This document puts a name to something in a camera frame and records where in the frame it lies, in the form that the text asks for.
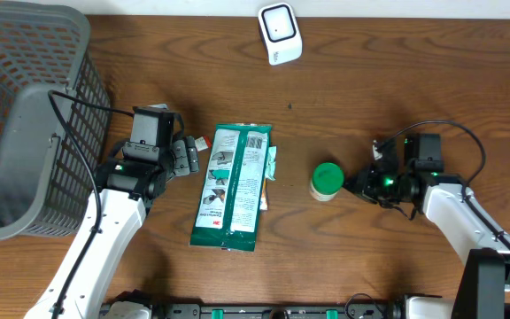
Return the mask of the red sachet packet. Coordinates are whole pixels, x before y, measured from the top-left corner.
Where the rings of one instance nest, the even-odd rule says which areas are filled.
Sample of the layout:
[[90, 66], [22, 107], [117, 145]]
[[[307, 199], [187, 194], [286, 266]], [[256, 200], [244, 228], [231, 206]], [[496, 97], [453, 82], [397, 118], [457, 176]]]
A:
[[212, 147], [212, 142], [208, 136], [201, 136], [195, 140], [195, 146], [198, 152], [208, 150]]

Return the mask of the green white sponge package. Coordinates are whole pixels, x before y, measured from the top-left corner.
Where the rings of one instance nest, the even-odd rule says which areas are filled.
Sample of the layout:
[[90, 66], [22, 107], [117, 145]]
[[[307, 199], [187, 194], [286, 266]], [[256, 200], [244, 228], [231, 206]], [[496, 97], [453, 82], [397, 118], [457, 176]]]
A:
[[269, 124], [219, 124], [189, 244], [255, 250], [270, 148]]

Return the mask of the green-lidded white jar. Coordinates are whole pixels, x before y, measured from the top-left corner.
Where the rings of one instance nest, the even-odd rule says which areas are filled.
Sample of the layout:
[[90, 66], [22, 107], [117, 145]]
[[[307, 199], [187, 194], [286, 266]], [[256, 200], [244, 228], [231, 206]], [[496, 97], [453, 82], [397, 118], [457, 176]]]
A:
[[318, 201], [330, 201], [342, 189], [344, 171], [335, 163], [321, 163], [314, 169], [310, 181], [310, 194]]

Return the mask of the mint green wipes packet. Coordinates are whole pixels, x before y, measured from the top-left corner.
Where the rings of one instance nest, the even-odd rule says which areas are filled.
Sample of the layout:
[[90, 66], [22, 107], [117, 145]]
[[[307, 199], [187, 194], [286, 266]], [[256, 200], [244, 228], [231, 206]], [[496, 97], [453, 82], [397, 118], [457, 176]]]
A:
[[276, 170], [276, 153], [277, 153], [276, 146], [270, 146], [268, 148], [265, 178], [269, 181], [275, 180], [274, 175]]

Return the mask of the orange white box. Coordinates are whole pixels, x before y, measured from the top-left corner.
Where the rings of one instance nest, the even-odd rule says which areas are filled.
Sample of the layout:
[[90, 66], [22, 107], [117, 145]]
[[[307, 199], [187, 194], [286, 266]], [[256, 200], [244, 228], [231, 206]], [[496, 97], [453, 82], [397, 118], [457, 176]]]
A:
[[261, 211], [268, 210], [268, 199], [267, 199], [267, 179], [263, 181], [261, 197], [259, 202], [259, 209]]

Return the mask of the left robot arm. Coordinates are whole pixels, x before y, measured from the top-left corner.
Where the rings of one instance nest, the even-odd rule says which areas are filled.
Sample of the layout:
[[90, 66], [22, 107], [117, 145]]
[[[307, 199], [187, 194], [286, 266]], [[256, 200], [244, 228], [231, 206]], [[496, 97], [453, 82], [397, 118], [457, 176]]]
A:
[[198, 171], [193, 137], [164, 104], [136, 107], [131, 137], [99, 166], [84, 220], [28, 318], [97, 318], [119, 265], [154, 201], [175, 177]]

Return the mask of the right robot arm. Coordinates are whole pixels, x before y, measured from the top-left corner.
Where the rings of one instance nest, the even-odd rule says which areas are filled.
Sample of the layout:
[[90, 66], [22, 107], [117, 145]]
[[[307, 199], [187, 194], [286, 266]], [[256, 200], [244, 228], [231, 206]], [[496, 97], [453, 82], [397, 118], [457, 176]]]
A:
[[454, 299], [408, 294], [391, 302], [385, 318], [510, 318], [510, 235], [487, 214], [467, 182], [444, 170], [441, 138], [412, 134], [404, 162], [392, 142], [375, 144], [374, 161], [344, 182], [356, 197], [385, 209], [413, 205], [444, 234], [464, 270]]

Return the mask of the white barcode scanner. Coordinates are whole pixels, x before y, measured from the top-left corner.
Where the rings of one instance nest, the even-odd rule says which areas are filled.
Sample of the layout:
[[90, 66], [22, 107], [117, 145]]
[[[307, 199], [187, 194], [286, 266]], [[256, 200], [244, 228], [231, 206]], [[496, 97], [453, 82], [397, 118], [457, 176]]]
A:
[[301, 57], [303, 51], [294, 10], [287, 3], [270, 4], [259, 10], [259, 30], [268, 63], [278, 66]]

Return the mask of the grey plastic mesh basket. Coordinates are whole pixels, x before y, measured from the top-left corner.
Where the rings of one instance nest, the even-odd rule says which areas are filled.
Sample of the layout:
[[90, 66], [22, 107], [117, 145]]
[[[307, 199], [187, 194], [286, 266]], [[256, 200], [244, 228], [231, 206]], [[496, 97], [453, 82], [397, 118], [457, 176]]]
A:
[[110, 101], [73, 8], [0, 1], [0, 240], [81, 225]]

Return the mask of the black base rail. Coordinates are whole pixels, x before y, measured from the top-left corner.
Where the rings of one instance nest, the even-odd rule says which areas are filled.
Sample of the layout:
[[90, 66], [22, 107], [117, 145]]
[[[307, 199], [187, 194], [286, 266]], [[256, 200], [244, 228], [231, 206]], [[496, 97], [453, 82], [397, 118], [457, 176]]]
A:
[[141, 318], [158, 319], [377, 319], [450, 318], [453, 301], [415, 296], [388, 305], [354, 300], [347, 306], [200, 306], [170, 304], [154, 307]]

